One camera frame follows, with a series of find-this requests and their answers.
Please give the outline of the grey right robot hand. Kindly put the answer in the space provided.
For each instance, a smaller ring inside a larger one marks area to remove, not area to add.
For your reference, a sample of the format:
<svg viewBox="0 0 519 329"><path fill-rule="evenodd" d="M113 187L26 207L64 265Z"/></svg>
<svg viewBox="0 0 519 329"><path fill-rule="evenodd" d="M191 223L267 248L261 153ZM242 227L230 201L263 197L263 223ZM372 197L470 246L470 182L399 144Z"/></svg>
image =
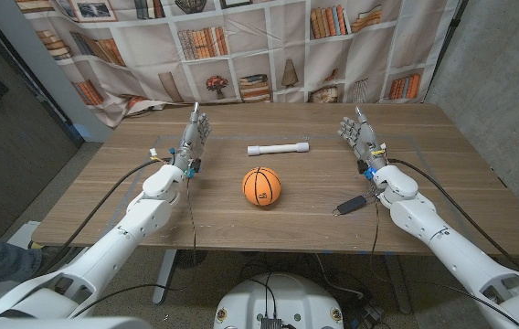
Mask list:
<svg viewBox="0 0 519 329"><path fill-rule="evenodd" d="M376 138L373 127L359 106L355 107L356 118L344 117L337 133L353 149L360 174L367 170L377 171L387 165L385 151Z"/></svg>

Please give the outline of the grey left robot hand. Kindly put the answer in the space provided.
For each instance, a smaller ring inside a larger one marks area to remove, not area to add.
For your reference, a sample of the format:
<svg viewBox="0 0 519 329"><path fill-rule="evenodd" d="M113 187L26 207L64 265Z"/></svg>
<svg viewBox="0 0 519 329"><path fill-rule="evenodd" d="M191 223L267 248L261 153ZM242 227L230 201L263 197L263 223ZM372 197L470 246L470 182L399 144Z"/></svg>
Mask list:
<svg viewBox="0 0 519 329"><path fill-rule="evenodd" d="M190 113L190 120L184 130L181 142L175 151L172 165L180 168L183 172L194 169L196 162L200 162L210 133L211 126L207 115L199 111L199 103L196 102Z"/></svg>

